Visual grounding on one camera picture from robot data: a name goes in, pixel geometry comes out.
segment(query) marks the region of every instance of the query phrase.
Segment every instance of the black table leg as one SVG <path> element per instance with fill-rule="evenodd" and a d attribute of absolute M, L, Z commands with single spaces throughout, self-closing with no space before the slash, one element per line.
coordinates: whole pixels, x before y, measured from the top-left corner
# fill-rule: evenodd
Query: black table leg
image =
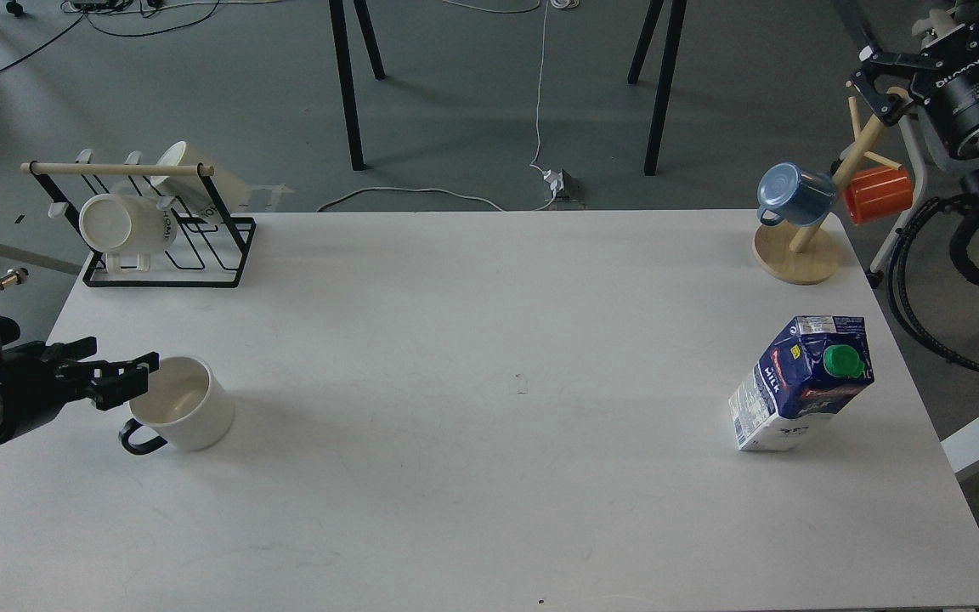
<path fill-rule="evenodd" d="M 380 60 L 380 47 L 376 45 L 376 32 L 372 30 L 372 20 L 369 19 L 369 7 L 365 0 L 354 0 L 354 11 L 357 12 L 357 22 L 361 26 L 361 37 L 365 39 L 365 47 L 369 49 L 369 62 L 372 74 L 377 81 L 383 81 L 384 62 Z"/>
<path fill-rule="evenodd" d="M 645 177 L 656 174 L 659 145 L 664 138 L 664 121 L 667 120 L 667 102 L 671 97 L 671 82 L 675 80 L 675 63 L 679 58 L 679 42 L 682 38 L 682 22 L 687 14 L 687 0 L 671 0 L 671 15 L 667 22 L 667 42 L 664 46 L 664 62 L 659 67 L 656 85 L 656 107 L 652 111 L 652 127 L 648 131 L 648 151 L 644 156 Z"/>
<path fill-rule="evenodd" d="M 648 3 L 648 12 L 644 15 L 644 25 L 641 26 L 641 38 L 637 39 L 637 51 L 633 52 L 629 78 L 626 78 L 630 85 L 637 85 L 637 78 L 641 77 L 641 66 L 644 65 L 645 55 L 648 55 L 648 45 L 652 43 L 652 35 L 656 32 L 656 20 L 659 20 L 659 11 L 663 10 L 663 7 L 664 0 L 650 0 Z"/>
<path fill-rule="evenodd" d="M 361 152 L 361 127 L 357 121 L 357 99 L 354 97 L 354 73 L 350 67 L 349 37 L 346 35 L 346 11 L 342 0 L 327 0 L 331 9 L 331 32 L 335 38 L 335 60 L 338 62 L 338 86 L 342 90 L 342 113 L 346 116 L 346 140 L 350 144 L 350 166 L 365 170 Z"/>

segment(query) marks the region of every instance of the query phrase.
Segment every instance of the white cup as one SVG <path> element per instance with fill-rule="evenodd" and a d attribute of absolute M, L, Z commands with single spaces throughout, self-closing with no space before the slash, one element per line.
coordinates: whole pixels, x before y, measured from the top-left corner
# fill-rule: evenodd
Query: white cup
<path fill-rule="evenodd" d="M 210 366 L 195 357 L 166 357 L 149 375 L 149 391 L 127 403 L 132 419 L 120 429 L 128 453 L 144 456 L 172 443 L 183 451 L 206 449 L 233 425 L 236 410 Z M 146 426 L 158 435 L 146 442 L 131 434 Z"/>
<path fill-rule="evenodd" d="M 160 159 L 156 160 L 158 166 L 213 166 L 214 175 L 211 177 L 214 187 L 217 187 L 221 194 L 225 208 L 230 212 L 241 208 L 248 203 L 248 184 L 240 177 L 233 174 L 225 167 L 219 166 L 205 152 L 198 150 L 191 144 L 183 140 L 168 147 L 167 151 Z M 191 177 L 152 177 L 150 184 L 153 189 L 160 191 L 163 195 L 179 196 L 188 212 L 195 217 L 199 217 L 210 224 L 221 224 L 221 214 L 214 206 L 213 200 L 207 194 L 202 181 L 195 175 Z"/>
<path fill-rule="evenodd" d="M 104 253 L 108 271 L 119 274 L 123 271 L 123 256 L 137 257 L 139 264 L 135 269 L 148 271 L 150 255 L 172 246 L 178 225 L 175 217 L 167 210 L 158 210 L 152 199 L 100 194 L 82 206 L 78 229 L 86 244 Z"/>

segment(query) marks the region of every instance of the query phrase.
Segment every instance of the dish rack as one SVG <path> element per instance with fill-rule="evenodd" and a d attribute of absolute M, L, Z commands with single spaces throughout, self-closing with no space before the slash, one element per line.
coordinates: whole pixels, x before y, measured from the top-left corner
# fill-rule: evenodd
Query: dish rack
<path fill-rule="evenodd" d="M 155 264 L 148 271 L 123 266 L 120 274 L 112 274 L 105 266 L 104 254 L 90 248 L 89 260 L 82 272 L 86 286 L 170 286 L 170 287 L 235 287 L 241 283 L 252 240 L 256 236 L 256 220 L 234 217 L 225 206 L 218 187 L 213 182 L 213 166 L 144 166 L 140 154 L 133 152 L 125 163 L 90 163 L 91 150 L 82 151 L 73 163 L 44 163 L 31 161 L 22 164 L 51 198 L 49 216 L 62 217 L 82 237 L 78 228 L 78 208 L 66 197 L 52 175 L 76 175 L 94 196 L 106 193 L 134 193 L 139 196 L 158 196 L 156 208 L 168 210 L 179 225 L 178 236 L 164 252 L 164 264 Z M 221 216 L 220 224 L 210 224 L 188 212 L 179 196 L 162 194 L 152 179 L 155 177 L 197 177 Z M 112 190 L 105 179 L 117 177 Z"/>

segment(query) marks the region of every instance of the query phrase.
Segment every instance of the milk carton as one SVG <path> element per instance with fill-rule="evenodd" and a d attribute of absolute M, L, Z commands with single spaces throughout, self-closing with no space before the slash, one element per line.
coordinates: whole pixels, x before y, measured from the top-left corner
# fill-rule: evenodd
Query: milk carton
<path fill-rule="evenodd" d="M 789 451 L 874 383 L 860 317 L 795 317 L 727 402 L 742 451 Z"/>

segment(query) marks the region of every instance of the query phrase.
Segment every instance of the gray floor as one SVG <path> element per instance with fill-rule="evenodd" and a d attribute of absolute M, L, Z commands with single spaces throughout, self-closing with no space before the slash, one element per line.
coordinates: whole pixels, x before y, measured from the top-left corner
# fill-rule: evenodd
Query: gray floor
<path fill-rule="evenodd" d="M 663 30 L 641 84 L 625 85 L 625 73 L 646 4 L 583 0 L 574 11 L 547 15 L 540 164 L 578 178 L 584 207 L 750 208 L 757 179 L 774 162 L 826 170 L 850 142 L 843 84 L 855 50 L 827 3 L 706 0 L 688 9 L 659 173 L 642 177 Z M 541 206 L 544 184 L 528 162 L 536 143 L 543 11 L 492 15 L 439 0 L 370 5 L 388 79 L 372 80 L 354 27 L 370 164 L 364 172 L 349 169 L 325 3 L 229 5 L 206 23 L 148 38 L 113 38 L 82 22 L 0 76 L 0 241 L 80 263 L 84 245 L 65 222 L 47 218 L 46 196 L 17 164 L 70 162 L 86 147 L 97 151 L 97 162 L 121 162 L 132 150 L 154 162 L 178 139 L 198 144 L 249 183 L 285 186 L 275 202 L 272 191 L 259 191 L 256 210 L 314 210 L 370 185 L 445 187 L 509 209 Z M 921 16 L 920 3 L 867 5 L 883 42 L 914 49 L 903 24 Z M 26 8 L 30 15 L 16 20 L 0 3 L 0 66 L 74 19 L 58 3 L 28 0 Z M 93 20 L 106 30 L 147 31 L 206 11 Z M 881 149 L 903 158 L 897 133 Z M 956 190 L 939 172 L 931 181 L 930 194 Z M 84 201 L 84 184 L 65 187 Z M 483 208 L 411 194 L 366 194 L 337 207 Z M 945 256 L 954 225 L 945 218 L 925 233 L 910 264 L 910 291 L 930 329 L 979 358 L 979 290 Z M 885 221 L 848 224 L 862 261 L 886 230 Z M 8 266 L 0 260 L 0 274 Z M 1 296 L 0 314 L 16 318 L 26 337 L 46 337 L 71 278 L 34 270 L 31 281 Z M 895 336 L 940 437 L 979 415 L 979 375 L 943 363 L 900 330 Z M 979 477 L 965 490 L 979 522 Z"/>

